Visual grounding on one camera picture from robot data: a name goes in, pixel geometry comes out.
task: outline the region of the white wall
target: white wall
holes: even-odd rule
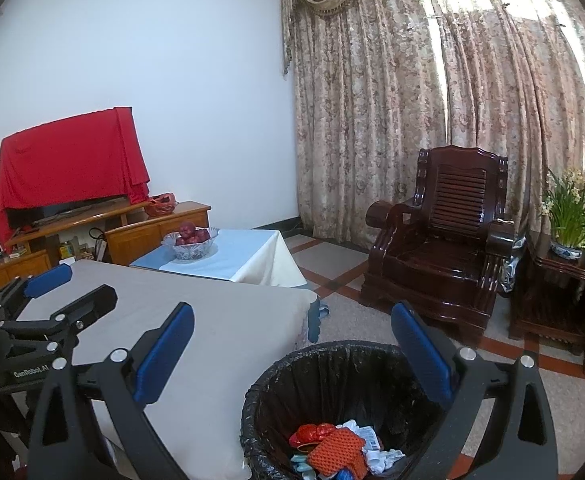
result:
[[[281,36],[280,0],[7,0],[0,140],[132,106],[152,194],[208,203],[219,227],[292,218]]]

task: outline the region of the orange knitted cloth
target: orange knitted cloth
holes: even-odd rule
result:
[[[347,467],[355,480],[361,480],[368,472],[361,453],[365,443],[364,439],[348,428],[339,428],[312,450],[307,456],[307,462],[325,476]]]

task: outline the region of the blue gripper pad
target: blue gripper pad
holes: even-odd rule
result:
[[[393,307],[391,323],[401,351],[428,399],[439,403],[444,410],[450,409],[453,372],[424,327],[403,303]]]
[[[188,345],[188,341],[194,333],[192,306],[180,303],[161,328],[157,330],[162,331],[161,335],[150,348],[137,370],[134,400],[141,406],[157,402],[181,354]]]
[[[72,278],[72,269],[66,264],[61,264],[51,270],[30,278],[24,289],[26,298],[38,298],[47,292],[67,283]]]

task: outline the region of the television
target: television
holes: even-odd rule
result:
[[[28,207],[23,209],[6,208],[6,213],[8,215],[8,225],[11,229],[15,230],[29,225],[41,225],[44,224],[44,221],[47,219],[52,221],[65,214],[71,216],[76,210],[125,196],[126,195],[105,196],[101,198],[92,198],[89,200],[76,200],[74,202],[67,202],[64,204]]]

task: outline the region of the potted plant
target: potted plant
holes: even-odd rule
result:
[[[585,250],[585,174],[566,170],[559,178],[551,171],[541,214],[550,218],[555,254],[578,260]]]

